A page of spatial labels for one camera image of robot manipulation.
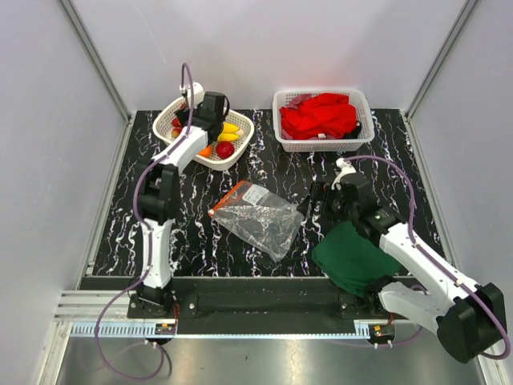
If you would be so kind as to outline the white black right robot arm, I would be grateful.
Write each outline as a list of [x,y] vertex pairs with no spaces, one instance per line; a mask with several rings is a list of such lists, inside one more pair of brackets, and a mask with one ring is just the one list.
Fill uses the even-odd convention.
[[309,199],[321,205],[329,218],[349,223],[358,236],[405,267],[426,289],[412,290],[382,275],[366,286],[364,308],[381,318],[395,313],[435,334],[455,360],[468,363],[487,349],[504,343],[511,352],[502,291],[494,284],[480,285],[450,265],[414,232],[397,211],[378,203],[370,180],[350,169],[333,182],[311,185]]

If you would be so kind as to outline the yellow fake banana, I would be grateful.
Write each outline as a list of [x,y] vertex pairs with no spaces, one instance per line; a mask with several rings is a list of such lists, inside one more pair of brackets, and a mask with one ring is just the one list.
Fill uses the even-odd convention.
[[228,122],[223,123],[222,131],[217,137],[218,142],[226,141],[233,142],[237,141],[240,138],[244,137],[245,132],[235,124],[231,124]]

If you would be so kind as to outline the clear zip top bag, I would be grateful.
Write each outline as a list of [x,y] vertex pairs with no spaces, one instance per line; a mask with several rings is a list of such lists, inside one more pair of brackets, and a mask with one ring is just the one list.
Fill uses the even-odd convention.
[[286,256],[304,220],[296,205],[247,180],[238,182],[208,215],[274,262]]

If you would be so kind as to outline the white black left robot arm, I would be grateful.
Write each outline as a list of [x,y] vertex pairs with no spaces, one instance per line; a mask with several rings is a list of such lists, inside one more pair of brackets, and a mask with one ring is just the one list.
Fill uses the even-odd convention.
[[178,112],[180,134],[141,172],[135,187],[133,212],[143,233],[143,270],[135,285],[136,301],[157,318],[172,312],[169,236],[180,208],[180,174],[222,132],[229,113],[228,97],[207,91],[194,101],[183,93],[185,109]]

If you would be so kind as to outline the orange fake fruit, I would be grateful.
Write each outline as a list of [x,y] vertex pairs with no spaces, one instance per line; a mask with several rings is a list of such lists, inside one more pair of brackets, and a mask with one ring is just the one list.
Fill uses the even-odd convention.
[[203,149],[202,151],[200,151],[198,153],[199,156],[202,156],[202,157],[210,157],[210,155],[212,154],[212,145],[209,145],[207,146],[205,149]]

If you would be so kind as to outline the red fake strawberry bunch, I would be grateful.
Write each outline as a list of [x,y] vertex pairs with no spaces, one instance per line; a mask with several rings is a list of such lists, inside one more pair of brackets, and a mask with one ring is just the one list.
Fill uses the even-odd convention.
[[175,117],[172,119],[172,131],[171,136],[173,139],[177,138],[182,129],[188,124],[188,105],[183,102],[180,104],[178,110],[175,112]]

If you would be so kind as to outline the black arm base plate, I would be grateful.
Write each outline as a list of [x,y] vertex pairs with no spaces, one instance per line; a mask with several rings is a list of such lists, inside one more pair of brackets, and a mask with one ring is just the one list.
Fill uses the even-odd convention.
[[175,278],[168,307],[133,294],[127,316],[170,322],[180,337],[343,338],[354,322],[387,322],[328,278]]

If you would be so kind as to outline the red fake apple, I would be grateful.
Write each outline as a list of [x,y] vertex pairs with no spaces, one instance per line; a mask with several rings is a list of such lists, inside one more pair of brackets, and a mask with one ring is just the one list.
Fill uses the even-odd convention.
[[230,156],[232,156],[234,154],[234,152],[235,152],[235,147],[232,144],[232,142],[220,141],[217,143],[216,154],[222,160],[228,159]]

